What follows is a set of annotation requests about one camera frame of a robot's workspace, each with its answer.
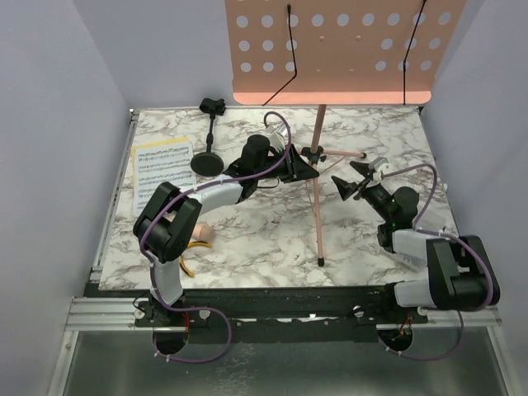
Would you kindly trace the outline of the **pink perforated music stand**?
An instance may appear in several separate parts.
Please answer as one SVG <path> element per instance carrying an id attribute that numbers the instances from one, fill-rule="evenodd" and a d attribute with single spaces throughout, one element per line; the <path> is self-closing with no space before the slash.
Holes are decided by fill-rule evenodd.
<path id="1" fill-rule="evenodd" d="M 228 1 L 233 97 L 315 105 L 309 160 L 330 105 L 421 106 L 464 11 L 462 1 Z"/>

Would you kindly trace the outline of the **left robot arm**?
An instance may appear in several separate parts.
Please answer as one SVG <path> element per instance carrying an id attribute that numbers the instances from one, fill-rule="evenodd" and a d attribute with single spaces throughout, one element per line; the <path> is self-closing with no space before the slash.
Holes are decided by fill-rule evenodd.
<path id="1" fill-rule="evenodd" d="M 201 215 L 247 200 L 264 179 L 282 183 L 318 178 L 291 141 L 279 148 L 262 134 L 247 139 L 238 159 L 214 180 L 187 190 L 169 181 L 159 184 L 133 226 L 142 254 L 149 261 L 151 286 L 148 301 L 136 307 L 144 320 L 166 326 L 177 324 L 193 308 L 183 308 L 182 254 L 194 238 Z"/>

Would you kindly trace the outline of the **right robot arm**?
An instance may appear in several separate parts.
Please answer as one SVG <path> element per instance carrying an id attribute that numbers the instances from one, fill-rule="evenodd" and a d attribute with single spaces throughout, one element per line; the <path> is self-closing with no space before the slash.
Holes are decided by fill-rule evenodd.
<path id="1" fill-rule="evenodd" d="M 418 192 L 409 186 L 390 192 L 383 186 L 389 177 L 385 158 L 350 165 L 363 179 L 333 177 L 342 200 L 365 200 L 383 220 L 377 228 L 378 244 L 409 265 L 427 270 L 424 279 L 393 284 L 393 295 L 379 303 L 385 321 L 400 322 L 410 308 L 477 311 L 499 302 L 500 286 L 480 237 L 423 227 L 420 221 L 428 206 L 419 203 Z"/>

